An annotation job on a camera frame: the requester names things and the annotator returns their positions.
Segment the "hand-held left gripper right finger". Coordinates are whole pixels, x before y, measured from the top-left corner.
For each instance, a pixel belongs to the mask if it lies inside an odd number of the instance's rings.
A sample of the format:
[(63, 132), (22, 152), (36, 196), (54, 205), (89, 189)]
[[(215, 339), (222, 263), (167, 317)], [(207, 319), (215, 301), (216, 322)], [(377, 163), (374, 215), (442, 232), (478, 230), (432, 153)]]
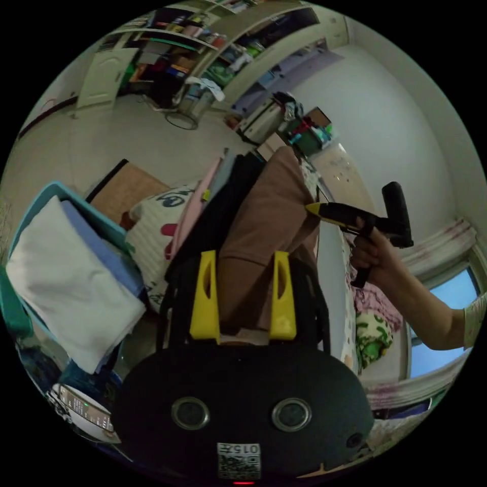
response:
[(277, 251), (273, 259), (270, 340), (294, 340), (297, 334), (289, 254)]

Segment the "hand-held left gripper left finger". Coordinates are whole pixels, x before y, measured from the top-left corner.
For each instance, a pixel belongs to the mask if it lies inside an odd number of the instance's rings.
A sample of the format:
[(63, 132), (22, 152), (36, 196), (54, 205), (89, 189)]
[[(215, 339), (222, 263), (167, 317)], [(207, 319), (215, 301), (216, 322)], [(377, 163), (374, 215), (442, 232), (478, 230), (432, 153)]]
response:
[(220, 342), (216, 263), (216, 251), (201, 253), (190, 323), (193, 340)]

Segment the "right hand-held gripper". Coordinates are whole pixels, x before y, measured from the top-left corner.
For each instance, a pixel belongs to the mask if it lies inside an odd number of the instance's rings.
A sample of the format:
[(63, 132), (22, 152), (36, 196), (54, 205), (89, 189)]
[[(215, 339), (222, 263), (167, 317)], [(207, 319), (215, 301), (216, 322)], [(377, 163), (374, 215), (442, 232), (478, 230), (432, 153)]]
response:
[[(305, 209), (321, 220), (335, 224), (343, 231), (353, 233), (355, 236), (368, 237), (373, 228), (376, 228), (377, 217), (375, 215), (343, 203), (315, 202), (306, 205)], [(368, 282), (368, 277), (368, 270), (356, 271), (352, 286), (363, 288)]]

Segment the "person's right hand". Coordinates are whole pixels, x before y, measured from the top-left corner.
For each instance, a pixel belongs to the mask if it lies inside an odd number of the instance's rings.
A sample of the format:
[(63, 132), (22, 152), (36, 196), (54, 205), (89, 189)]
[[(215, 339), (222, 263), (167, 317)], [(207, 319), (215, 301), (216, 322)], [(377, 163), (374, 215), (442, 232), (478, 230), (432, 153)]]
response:
[(382, 290), (404, 270), (396, 249), (376, 228), (368, 237), (355, 237), (351, 265), (356, 271), (368, 270), (368, 282)]

